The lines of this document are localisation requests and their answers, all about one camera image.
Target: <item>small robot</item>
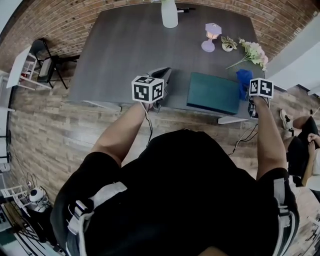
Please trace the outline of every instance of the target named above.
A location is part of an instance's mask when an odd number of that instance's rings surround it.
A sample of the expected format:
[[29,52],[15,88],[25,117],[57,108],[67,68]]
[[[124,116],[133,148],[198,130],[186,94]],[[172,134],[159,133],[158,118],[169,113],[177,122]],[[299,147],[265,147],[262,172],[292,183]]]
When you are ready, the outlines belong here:
[[34,211],[38,213],[43,213],[50,206],[47,193],[41,186],[37,186],[30,191],[29,200],[36,206]]

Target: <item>wooden floor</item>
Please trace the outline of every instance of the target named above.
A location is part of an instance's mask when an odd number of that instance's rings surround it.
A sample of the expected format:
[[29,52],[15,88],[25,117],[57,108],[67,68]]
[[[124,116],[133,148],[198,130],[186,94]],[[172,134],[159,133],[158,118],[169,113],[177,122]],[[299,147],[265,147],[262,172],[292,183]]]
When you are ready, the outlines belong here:
[[[100,107],[67,102],[68,92],[60,82],[55,83],[53,90],[32,91],[19,87],[14,92],[11,104],[11,108],[15,109],[9,118],[12,134],[9,146],[12,154],[11,178],[15,184],[23,184],[25,181],[22,177],[28,172],[35,174],[38,185],[45,188],[52,202],[100,134],[121,115]],[[286,109],[289,116],[298,117],[309,114],[310,109],[316,111],[318,107],[319,99],[308,96],[297,87],[290,89],[288,93],[276,91],[271,102],[271,110],[282,136],[289,134],[285,134],[281,128],[281,108]],[[315,119],[320,121],[320,111]],[[217,140],[227,154],[232,152],[241,135],[254,125],[248,121],[219,125],[214,116],[175,110],[151,114],[151,121],[154,137],[184,128],[204,131]],[[123,164],[139,156],[146,147],[149,134],[149,126],[145,121]],[[258,166],[256,144],[257,137],[240,143],[232,156],[237,166],[247,170],[252,176],[255,176]],[[307,216],[316,218],[320,205],[308,189],[292,186],[292,190],[297,196],[301,221],[299,233],[287,255],[299,255],[311,243],[305,242],[312,230]]]

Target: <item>metal stand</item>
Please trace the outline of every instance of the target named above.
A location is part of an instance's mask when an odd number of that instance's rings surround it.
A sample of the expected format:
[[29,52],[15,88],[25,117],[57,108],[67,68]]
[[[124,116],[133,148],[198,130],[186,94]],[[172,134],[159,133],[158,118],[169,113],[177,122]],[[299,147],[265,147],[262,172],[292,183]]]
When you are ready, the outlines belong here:
[[[11,144],[11,131],[8,130],[7,136],[0,136],[0,138],[5,139],[6,145]],[[11,161],[11,154],[10,154],[10,152],[8,152],[8,150],[7,150],[7,152],[6,152],[6,156],[0,156],[0,159],[4,159],[4,158],[6,158],[6,159],[7,159],[7,162],[10,163],[10,161]]]

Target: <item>artificial flower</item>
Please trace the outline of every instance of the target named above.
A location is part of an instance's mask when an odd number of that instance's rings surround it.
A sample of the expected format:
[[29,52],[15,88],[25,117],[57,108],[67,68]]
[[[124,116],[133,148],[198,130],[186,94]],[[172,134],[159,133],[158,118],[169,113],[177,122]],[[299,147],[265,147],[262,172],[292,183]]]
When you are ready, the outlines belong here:
[[239,38],[239,44],[244,48],[245,56],[242,60],[227,67],[226,69],[229,69],[241,62],[251,61],[255,65],[260,65],[263,71],[267,70],[269,59],[258,43],[245,41],[244,39]]

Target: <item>gray table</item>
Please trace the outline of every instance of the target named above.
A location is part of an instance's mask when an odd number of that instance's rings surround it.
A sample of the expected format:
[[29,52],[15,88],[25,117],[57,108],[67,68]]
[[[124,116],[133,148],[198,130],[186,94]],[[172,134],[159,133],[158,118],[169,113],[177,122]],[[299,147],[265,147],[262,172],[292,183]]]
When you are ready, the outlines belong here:
[[[237,81],[236,71],[244,68],[252,70],[254,77],[264,78],[261,68],[248,61],[226,70],[242,59],[242,47],[225,52],[219,37],[213,41],[214,52],[208,53],[201,48],[201,43],[207,39],[206,23],[220,25],[223,36],[256,42],[252,22],[249,17],[223,9],[180,3],[177,7],[194,7],[196,10],[179,13],[179,24],[175,28],[163,26],[159,3],[103,11],[78,60],[68,100],[101,106],[108,106],[108,103],[130,104],[133,103],[131,81],[137,75],[171,67],[173,71],[167,88],[169,96],[163,101],[164,107],[225,116],[187,106],[190,75],[198,72]],[[238,114],[226,121],[249,119],[247,108],[248,103],[240,101]]]

